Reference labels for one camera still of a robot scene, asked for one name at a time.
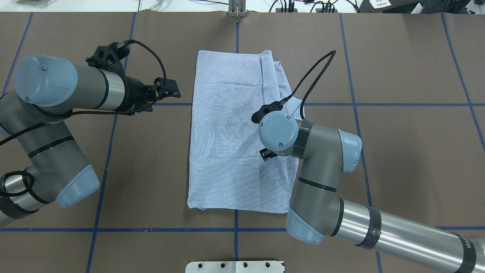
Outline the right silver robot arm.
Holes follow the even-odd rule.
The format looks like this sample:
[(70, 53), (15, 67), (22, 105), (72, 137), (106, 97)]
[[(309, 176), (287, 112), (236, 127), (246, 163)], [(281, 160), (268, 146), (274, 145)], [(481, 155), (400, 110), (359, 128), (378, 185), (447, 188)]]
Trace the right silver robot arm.
[(262, 105), (251, 121), (258, 125), (264, 161), (277, 156), (302, 160), (285, 224), (296, 239), (320, 244), (325, 236), (339, 237), (441, 272), (484, 272), (483, 237), (444, 231), (338, 197), (342, 174), (353, 172), (361, 155), (358, 135), (297, 120), (280, 101)]

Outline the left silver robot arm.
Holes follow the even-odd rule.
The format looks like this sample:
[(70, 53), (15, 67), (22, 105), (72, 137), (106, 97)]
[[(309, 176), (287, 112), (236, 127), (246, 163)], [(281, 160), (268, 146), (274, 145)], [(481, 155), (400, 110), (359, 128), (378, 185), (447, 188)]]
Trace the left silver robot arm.
[[(152, 84), (126, 75), (129, 45), (146, 49), (162, 76)], [(24, 219), (52, 202), (70, 207), (95, 193), (100, 181), (66, 126), (76, 115), (127, 115), (148, 111), (164, 98), (180, 98), (161, 59), (129, 39), (99, 46), (87, 66), (62, 57), (30, 54), (14, 74), (14, 89), (1, 96), (1, 145), (18, 140), (31, 166), (1, 176), (1, 226)]]

